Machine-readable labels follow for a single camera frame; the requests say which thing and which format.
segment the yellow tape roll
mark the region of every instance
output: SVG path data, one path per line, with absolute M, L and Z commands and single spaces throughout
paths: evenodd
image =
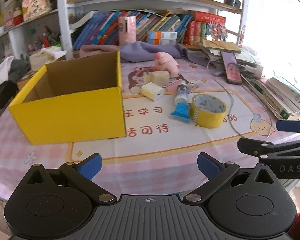
M 227 105 L 221 99 L 208 94 L 198 94 L 192 98 L 190 118 L 201 127 L 218 128 L 227 110 Z

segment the yellow box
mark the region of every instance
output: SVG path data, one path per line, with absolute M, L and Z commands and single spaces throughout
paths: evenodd
M 9 105 L 33 145 L 126 135 L 120 52 L 44 65 Z

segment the pink cylinder container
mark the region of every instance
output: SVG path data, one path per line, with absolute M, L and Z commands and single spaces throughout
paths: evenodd
M 118 18 L 119 45 L 124 46 L 137 41 L 136 17 L 121 16 Z

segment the phone screen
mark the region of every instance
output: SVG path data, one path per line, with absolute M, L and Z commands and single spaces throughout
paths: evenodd
M 231 52 L 221 52 L 223 63 L 226 68 L 227 79 L 229 83 L 242 84 L 240 71 L 237 65 L 237 59 Z

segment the tablecloth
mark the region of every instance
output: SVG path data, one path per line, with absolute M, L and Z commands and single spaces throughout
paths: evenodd
M 177 79 L 199 80 L 199 88 L 191 93 L 189 102 L 197 93 L 208 93 L 221 98 L 230 108 L 228 94 L 206 67 L 192 64 L 187 58 L 177 62 L 180 66 Z M 230 127 L 229 119 L 245 137 L 262 140 L 270 129 L 267 141 L 283 143 L 300 139 L 300 134 L 277 131 L 256 98 L 242 86 L 226 83 L 223 77 L 218 81 L 232 94 L 234 106 L 220 128 L 205 129 L 171 119 L 170 113 L 175 108 L 173 90 L 166 88 L 164 97 L 158 101 L 138 94 L 143 72 L 152 71 L 153 65 L 153 61 L 122 63 L 127 129 L 124 138 L 33 146 L 7 109 L 0 117 L 0 197 L 8 199 L 34 163 L 42 163 L 47 169 L 58 168 L 64 162 L 77 163 L 95 152 L 102 156 L 103 166 L 92 181 L 117 196 L 172 194 L 195 189 L 206 181 L 196 163 L 202 151 L 222 163 L 233 161 L 241 167 L 254 167 L 258 161 L 238 151 L 236 144 L 240 136 Z M 274 125 L 276 119 L 270 116 Z

